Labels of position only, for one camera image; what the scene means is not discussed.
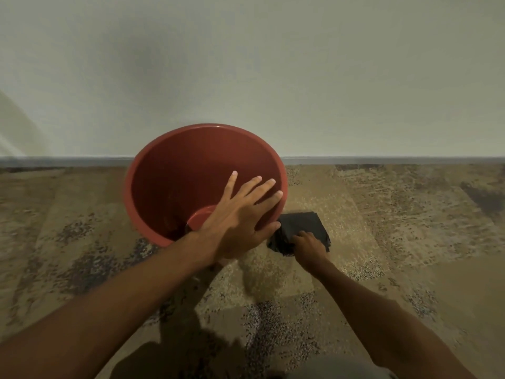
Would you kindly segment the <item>grey shorts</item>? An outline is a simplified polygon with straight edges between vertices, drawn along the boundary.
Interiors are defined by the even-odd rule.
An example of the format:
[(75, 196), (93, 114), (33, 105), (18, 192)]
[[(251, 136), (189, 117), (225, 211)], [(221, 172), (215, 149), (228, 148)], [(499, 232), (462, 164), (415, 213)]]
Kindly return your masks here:
[(399, 379), (385, 367), (344, 355), (317, 356), (291, 371), (273, 371), (265, 379)]

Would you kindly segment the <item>red plastic bucket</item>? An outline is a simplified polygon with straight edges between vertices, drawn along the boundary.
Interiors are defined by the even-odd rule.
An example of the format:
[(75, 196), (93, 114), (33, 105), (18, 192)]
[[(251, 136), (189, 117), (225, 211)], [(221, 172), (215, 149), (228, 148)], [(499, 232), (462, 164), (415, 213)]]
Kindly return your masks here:
[(172, 130), (137, 154), (124, 180), (126, 212), (143, 237), (167, 248), (201, 228), (233, 171), (238, 173), (233, 194), (256, 176), (276, 180), (265, 198), (275, 191), (282, 191), (283, 197), (256, 229), (278, 221), (288, 192), (280, 156), (251, 132), (211, 123)]

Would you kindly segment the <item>black cloth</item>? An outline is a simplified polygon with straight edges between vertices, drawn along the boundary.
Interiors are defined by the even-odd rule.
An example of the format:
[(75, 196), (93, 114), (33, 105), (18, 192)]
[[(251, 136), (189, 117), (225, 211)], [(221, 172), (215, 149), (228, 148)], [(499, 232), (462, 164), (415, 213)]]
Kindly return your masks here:
[(331, 239), (319, 216), (315, 212), (293, 212), (280, 215), (278, 222), (281, 227), (267, 241), (267, 247), (283, 256), (294, 255), (294, 244), (291, 239), (301, 231), (312, 233), (328, 253)]

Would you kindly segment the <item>person's left hand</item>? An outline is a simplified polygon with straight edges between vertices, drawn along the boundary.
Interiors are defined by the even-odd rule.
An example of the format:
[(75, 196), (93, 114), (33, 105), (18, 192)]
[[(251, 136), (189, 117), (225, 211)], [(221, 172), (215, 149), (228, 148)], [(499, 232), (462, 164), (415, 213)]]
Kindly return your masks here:
[[(275, 192), (277, 205), (283, 192)], [(236, 194), (232, 194), (230, 200), (222, 202), (220, 199), (214, 211), (196, 232), (195, 238), (200, 246), (199, 261), (208, 266), (223, 259), (239, 258), (250, 251), (248, 235), (253, 228), (260, 230), (256, 229), (256, 226), (267, 212), (241, 211), (241, 187)]]

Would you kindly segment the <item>person's right hand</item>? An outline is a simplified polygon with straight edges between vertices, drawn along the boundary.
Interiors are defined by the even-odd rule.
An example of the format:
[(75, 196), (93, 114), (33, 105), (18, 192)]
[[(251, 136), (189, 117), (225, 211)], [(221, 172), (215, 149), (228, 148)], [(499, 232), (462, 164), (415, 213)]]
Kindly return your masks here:
[(291, 238), (296, 261), (312, 276), (331, 264), (324, 244), (312, 232), (301, 231)]

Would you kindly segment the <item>person's left forearm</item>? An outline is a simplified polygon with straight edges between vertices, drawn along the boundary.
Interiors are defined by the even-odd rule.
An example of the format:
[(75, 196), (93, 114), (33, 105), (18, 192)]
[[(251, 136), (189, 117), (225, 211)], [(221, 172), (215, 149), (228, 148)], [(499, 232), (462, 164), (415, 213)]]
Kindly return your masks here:
[(191, 233), (0, 343), (0, 379), (94, 379), (217, 242)]

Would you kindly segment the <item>person's right forearm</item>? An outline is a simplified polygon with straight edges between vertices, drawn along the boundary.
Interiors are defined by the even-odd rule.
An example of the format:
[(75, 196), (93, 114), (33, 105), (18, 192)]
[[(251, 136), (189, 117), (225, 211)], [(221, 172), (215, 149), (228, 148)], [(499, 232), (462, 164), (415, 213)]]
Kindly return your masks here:
[(330, 261), (306, 270), (325, 287), (372, 361), (398, 379), (477, 379), (435, 332), (411, 313), (340, 272)]

